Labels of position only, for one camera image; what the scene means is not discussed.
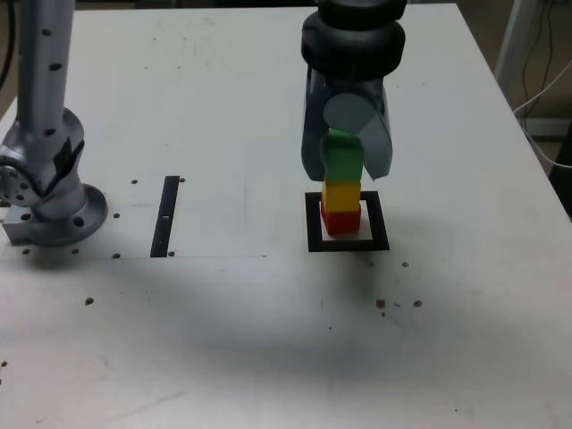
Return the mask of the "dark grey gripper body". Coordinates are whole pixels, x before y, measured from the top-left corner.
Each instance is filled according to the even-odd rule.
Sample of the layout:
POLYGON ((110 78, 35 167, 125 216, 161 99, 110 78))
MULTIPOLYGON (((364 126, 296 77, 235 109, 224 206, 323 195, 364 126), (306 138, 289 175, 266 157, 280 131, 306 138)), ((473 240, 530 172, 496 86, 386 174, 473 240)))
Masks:
POLYGON ((379 110, 386 109, 386 95, 383 78, 374 80, 331 80, 326 75, 307 67, 305 101, 322 87, 332 88, 335 92, 356 92, 374 103, 379 110))

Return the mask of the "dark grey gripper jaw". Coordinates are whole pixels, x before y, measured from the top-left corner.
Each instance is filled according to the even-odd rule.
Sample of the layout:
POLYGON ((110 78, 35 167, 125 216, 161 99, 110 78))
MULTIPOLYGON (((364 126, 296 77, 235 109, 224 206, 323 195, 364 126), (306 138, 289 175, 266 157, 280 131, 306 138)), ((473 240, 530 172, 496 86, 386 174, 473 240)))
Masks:
POLYGON ((301 161, 311 181, 323 181, 325 176, 322 152, 329 127, 324 120, 324 107, 330 97, 331 90, 323 81, 307 85, 301 161))

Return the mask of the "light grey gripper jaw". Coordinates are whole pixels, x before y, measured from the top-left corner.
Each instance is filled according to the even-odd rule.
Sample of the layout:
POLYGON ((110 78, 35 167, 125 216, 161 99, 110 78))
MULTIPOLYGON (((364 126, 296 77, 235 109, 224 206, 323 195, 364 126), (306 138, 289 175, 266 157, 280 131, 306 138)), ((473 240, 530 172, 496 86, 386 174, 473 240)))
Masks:
POLYGON ((383 89, 374 96, 342 92, 331 97, 324 107, 324 120, 331 129, 359 139, 364 166, 373 181, 387 176, 391 169, 393 147, 387 113, 383 89))

